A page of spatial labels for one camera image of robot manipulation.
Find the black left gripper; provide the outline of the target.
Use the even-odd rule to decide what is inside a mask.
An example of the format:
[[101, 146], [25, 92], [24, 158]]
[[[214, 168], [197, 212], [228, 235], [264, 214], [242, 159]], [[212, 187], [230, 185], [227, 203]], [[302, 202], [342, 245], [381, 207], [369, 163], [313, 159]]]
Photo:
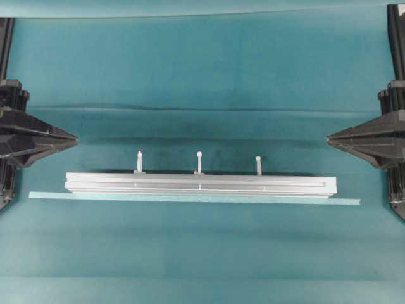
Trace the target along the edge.
[[1, 158], [18, 168], [78, 144], [78, 138], [38, 118], [9, 107], [1, 108]]

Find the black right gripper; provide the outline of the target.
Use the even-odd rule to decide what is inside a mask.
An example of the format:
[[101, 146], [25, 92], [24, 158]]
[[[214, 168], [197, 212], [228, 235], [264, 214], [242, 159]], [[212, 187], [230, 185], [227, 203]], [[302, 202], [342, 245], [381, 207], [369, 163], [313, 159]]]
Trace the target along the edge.
[[327, 143], [377, 169], [396, 167], [404, 162], [404, 110], [331, 134]]

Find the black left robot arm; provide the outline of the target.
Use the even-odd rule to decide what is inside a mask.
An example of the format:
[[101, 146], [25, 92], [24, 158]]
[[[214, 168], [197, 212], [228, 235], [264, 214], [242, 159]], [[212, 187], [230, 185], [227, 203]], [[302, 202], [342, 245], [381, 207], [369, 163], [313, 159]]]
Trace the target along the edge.
[[19, 80], [1, 81], [1, 209], [15, 196], [18, 169], [78, 144], [73, 134], [28, 114], [29, 99]]

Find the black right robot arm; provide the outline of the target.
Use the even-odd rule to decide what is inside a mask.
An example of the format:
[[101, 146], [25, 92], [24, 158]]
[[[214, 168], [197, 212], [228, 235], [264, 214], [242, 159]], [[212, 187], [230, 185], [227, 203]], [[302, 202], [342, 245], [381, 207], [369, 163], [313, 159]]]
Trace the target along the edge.
[[328, 145], [386, 173], [391, 209], [404, 219], [404, 81], [378, 93], [382, 114], [327, 137]]

